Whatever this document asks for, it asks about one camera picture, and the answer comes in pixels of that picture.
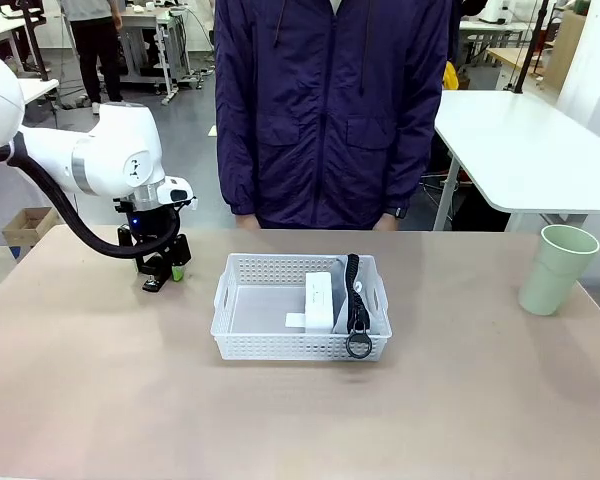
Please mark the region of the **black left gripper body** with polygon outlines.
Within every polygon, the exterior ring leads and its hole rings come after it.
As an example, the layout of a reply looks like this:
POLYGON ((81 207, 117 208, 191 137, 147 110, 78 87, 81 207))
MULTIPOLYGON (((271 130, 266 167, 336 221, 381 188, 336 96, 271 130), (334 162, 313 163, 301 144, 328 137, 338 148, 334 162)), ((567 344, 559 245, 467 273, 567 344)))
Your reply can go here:
MULTIPOLYGON (((154 210, 135 210, 130 201, 115 199, 115 209, 125 214, 127 223, 118 227, 117 238, 120 246, 138 246, 153 242, 165 236, 173 224, 171 217, 176 211, 172 207, 161 206, 154 210)), ((134 258, 139 273, 161 273, 172 260, 173 242, 150 254, 134 258)))

